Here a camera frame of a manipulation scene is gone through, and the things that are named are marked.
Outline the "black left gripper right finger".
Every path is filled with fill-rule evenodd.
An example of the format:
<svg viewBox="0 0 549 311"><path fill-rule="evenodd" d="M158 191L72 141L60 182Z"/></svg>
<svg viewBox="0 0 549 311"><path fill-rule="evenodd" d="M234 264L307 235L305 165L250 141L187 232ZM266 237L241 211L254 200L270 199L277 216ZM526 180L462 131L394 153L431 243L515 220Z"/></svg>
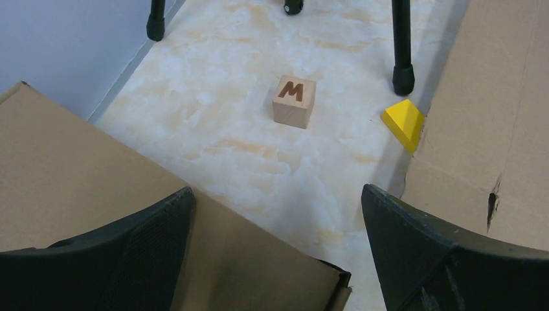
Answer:
<svg viewBox="0 0 549 311"><path fill-rule="evenodd" d="M548 252L479 235L373 184L364 223L388 310L547 310Z"/></svg>

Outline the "brown cardboard box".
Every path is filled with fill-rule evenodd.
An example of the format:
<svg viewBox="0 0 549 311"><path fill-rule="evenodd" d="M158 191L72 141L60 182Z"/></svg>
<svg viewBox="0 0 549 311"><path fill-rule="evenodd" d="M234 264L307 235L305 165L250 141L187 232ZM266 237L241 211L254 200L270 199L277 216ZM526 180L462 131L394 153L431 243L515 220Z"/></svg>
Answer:
<svg viewBox="0 0 549 311"><path fill-rule="evenodd" d="M281 241L25 82L1 95L1 253L47 248L190 187L169 310L343 310L350 273Z"/></svg>

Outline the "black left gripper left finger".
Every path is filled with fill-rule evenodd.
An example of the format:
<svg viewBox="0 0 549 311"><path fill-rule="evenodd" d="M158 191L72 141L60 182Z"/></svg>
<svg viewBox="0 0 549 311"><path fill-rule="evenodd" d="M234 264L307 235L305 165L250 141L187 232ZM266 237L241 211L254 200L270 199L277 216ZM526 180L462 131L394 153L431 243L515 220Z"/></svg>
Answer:
<svg viewBox="0 0 549 311"><path fill-rule="evenodd" d="M1 253L2 310L169 310L196 198L185 187L47 248Z"/></svg>

